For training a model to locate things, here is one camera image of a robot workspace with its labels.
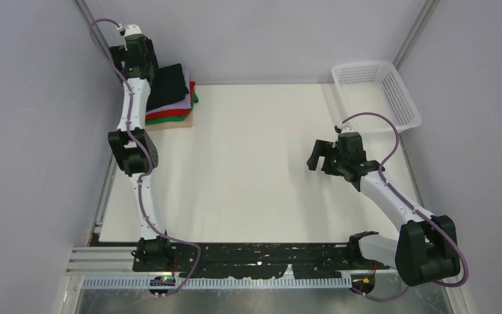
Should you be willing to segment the black t shirt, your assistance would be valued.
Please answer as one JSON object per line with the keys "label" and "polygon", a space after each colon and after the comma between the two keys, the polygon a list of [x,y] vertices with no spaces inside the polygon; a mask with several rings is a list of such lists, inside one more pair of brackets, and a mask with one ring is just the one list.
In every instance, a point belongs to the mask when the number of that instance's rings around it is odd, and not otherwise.
{"label": "black t shirt", "polygon": [[181,63],[159,68],[151,83],[146,112],[189,108],[189,85],[189,72]]}

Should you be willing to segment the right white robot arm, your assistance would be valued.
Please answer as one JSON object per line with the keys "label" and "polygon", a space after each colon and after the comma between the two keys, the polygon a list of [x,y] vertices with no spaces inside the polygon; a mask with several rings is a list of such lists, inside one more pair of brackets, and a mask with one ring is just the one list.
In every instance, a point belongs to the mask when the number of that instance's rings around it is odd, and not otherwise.
{"label": "right white robot arm", "polygon": [[307,167],[320,165],[327,175],[342,177],[369,198],[399,232],[396,240],[377,232],[350,238],[357,255],[397,270],[410,287],[460,274],[456,226],[446,215],[433,213],[402,195],[376,160],[368,160],[361,135],[340,133],[334,142],[316,140]]}

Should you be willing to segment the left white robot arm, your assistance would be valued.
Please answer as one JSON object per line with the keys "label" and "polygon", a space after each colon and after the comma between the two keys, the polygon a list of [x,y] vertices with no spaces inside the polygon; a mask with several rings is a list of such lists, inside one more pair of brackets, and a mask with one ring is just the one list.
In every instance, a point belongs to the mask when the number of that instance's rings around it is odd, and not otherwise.
{"label": "left white robot arm", "polygon": [[139,267],[166,268],[173,264],[174,254],[166,228],[155,214],[158,201],[152,187],[158,152],[144,128],[158,65],[150,39],[143,34],[126,35],[124,39],[123,46],[111,49],[114,69],[122,80],[124,103],[118,126],[109,132],[108,142],[136,197],[141,230],[132,252],[135,263]]}

